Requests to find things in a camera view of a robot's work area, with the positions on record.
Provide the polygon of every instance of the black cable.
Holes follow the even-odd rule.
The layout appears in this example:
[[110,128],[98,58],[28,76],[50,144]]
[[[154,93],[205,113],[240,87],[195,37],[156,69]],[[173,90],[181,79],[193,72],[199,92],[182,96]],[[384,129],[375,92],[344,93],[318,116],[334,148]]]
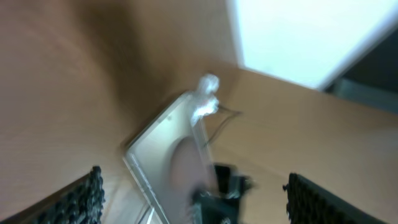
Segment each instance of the black cable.
[[231,113],[231,115],[229,115],[227,118],[224,119],[223,122],[220,123],[220,125],[216,128],[216,130],[211,135],[211,137],[208,138],[208,140],[205,143],[204,147],[206,147],[207,145],[211,144],[220,135],[221,131],[226,127],[228,122],[230,122],[235,117],[243,114],[242,111],[231,110],[231,109],[229,109],[229,108],[227,108],[227,107],[225,107],[223,105],[218,105],[218,109],[220,109],[221,112],[222,111],[229,112],[229,113]]
[[141,218],[139,219],[139,221],[137,222],[137,224],[141,224],[141,222],[143,221],[145,215],[147,214],[147,212],[150,209],[150,205],[148,205],[147,209],[144,211],[144,213],[142,214]]

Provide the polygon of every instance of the bright white panel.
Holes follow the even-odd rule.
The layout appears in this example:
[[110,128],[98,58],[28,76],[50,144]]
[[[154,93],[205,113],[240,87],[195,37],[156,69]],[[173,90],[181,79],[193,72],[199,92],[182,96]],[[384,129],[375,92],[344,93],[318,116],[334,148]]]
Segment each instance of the bright white panel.
[[308,88],[347,67],[398,17],[398,0],[234,3],[243,65]]

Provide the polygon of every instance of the black object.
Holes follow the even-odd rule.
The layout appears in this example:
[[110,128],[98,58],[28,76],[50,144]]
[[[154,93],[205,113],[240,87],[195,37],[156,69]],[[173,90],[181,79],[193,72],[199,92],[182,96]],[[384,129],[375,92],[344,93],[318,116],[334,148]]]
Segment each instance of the black object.
[[283,190],[287,191],[286,209],[293,224],[384,223],[298,174],[289,175]]
[[101,168],[94,166],[89,174],[0,223],[101,223],[105,201],[102,184]]
[[239,175],[233,166],[216,164],[215,171],[220,192],[218,195],[212,195],[198,189],[193,194],[194,223],[238,223],[241,200],[252,188],[252,181],[247,176]]

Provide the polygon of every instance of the cable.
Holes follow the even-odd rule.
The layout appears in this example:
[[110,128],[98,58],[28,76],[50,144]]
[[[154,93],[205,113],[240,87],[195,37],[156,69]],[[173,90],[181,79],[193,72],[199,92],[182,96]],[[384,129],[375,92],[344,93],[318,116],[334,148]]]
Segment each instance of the cable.
[[211,137],[207,140],[207,142],[205,143],[204,147],[206,147],[209,144],[211,144],[220,135],[221,131],[226,127],[228,122],[230,122],[235,117],[243,114],[242,111],[231,110],[231,109],[229,109],[229,108],[227,108],[227,107],[225,107],[223,105],[218,105],[218,108],[221,110],[221,112],[222,111],[229,112],[229,113],[231,113],[231,115],[229,115],[227,118],[224,119],[223,122],[220,123],[220,125],[216,128],[214,133],[211,135]]
[[141,222],[143,221],[145,215],[147,214],[147,212],[150,209],[150,205],[148,205],[147,209],[145,209],[144,213],[142,214],[141,218],[139,219],[139,221],[137,222],[137,224],[141,224]]

